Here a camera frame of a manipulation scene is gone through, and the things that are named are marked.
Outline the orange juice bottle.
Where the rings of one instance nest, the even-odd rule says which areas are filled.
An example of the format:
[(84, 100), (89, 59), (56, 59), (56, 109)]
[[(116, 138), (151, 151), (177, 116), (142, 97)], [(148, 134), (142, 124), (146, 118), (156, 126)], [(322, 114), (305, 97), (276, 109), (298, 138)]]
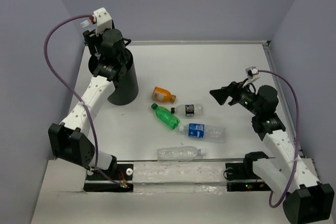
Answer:
[(169, 92), (166, 89), (160, 88), (160, 87), (155, 87), (151, 98), (154, 101), (159, 101), (163, 103), (174, 103), (176, 100), (176, 96), (173, 95), (171, 92)]

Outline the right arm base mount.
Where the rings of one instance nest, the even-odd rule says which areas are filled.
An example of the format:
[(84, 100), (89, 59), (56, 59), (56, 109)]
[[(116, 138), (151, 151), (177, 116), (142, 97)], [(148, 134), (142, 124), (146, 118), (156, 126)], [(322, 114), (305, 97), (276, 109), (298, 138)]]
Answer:
[(261, 178), (245, 171), (243, 163), (226, 163), (223, 176), (228, 192), (270, 191)]

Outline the clear bottle blue-green label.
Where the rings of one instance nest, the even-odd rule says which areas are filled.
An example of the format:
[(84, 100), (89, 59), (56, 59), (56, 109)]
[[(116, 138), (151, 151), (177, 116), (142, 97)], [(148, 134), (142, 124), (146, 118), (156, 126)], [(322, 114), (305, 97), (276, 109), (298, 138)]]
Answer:
[(85, 28), (85, 27), (87, 27), (89, 25), (90, 25), (90, 21), (88, 19), (80, 23), (80, 26), (82, 28)]

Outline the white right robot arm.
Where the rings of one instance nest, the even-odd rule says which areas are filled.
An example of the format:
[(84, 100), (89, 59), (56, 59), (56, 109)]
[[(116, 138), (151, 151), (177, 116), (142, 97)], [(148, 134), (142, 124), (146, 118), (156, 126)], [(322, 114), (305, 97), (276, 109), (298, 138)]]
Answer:
[(273, 154), (276, 165), (263, 152), (245, 155), (241, 172), (248, 177), (261, 178), (278, 195), (290, 223), (312, 223), (330, 218), (334, 190), (314, 175), (296, 152), (284, 124), (276, 114), (278, 92), (263, 85), (257, 92), (250, 91), (243, 82), (232, 82), (226, 87), (211, 90), (211, 96), (223, 105), (239, 104), (253, 114), (253, 129)]

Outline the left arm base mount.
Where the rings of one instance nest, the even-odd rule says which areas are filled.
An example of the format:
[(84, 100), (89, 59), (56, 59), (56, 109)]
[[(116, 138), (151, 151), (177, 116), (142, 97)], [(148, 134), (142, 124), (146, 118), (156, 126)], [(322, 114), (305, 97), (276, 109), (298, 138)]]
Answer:
[(134, 163), (130, 162), (119, 162), (114, 173), (87, 171), (83, 190), (88, 193), (131, 193), (133, 173)]

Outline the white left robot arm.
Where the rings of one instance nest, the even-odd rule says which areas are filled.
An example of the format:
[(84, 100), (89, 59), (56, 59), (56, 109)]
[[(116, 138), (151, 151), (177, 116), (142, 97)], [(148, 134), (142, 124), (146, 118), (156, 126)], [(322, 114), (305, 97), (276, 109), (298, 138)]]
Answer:
[(92, 77), (78, 103), (59, 124), (49, 127), (48, 135), (54, 157), (111, 179), (117, 172), (117, 158), (99, 150), (92, 123), (105, 102), (127, 105), (138, 95), (133, 55), (127, 48), (131, 41), (116, 28), (100, 35), (87, 30), (83, 36), (91, 53)]

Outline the clear crushed label-less bottle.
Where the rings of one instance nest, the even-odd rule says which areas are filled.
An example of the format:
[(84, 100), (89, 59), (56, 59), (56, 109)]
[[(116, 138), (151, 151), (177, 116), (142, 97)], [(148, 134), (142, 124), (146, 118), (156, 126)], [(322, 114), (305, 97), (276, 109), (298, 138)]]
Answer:
[(202, 159), (206, 151), (195, 146), (160, 148), (157, 150), (158, 161), (192, 161)]

